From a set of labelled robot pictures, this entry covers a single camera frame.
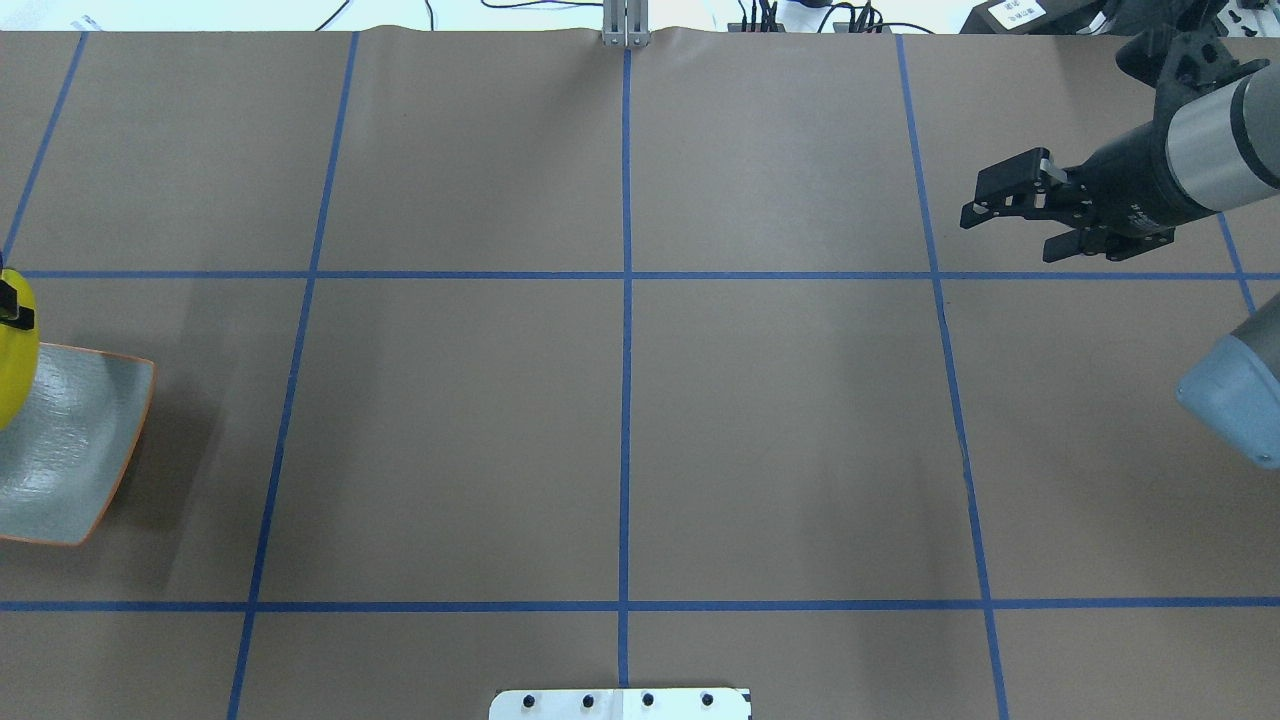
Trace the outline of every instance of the metal hinge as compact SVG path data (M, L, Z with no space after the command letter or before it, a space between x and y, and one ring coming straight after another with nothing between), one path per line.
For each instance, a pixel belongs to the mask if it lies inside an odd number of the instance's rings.
M649 0L604 0L600 36L611 47L649 45Z

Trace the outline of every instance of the yellow object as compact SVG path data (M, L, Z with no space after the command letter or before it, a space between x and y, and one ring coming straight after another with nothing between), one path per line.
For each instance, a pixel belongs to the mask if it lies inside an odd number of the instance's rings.
M36 309L36 293L18 270L0 270L0 279L18 291L18 302L23 307ZM40 315L36 327L19 331L0 324L0 429L4 429L14 415L22 410L22 404L31 392L36 379L36 359L40 356Z

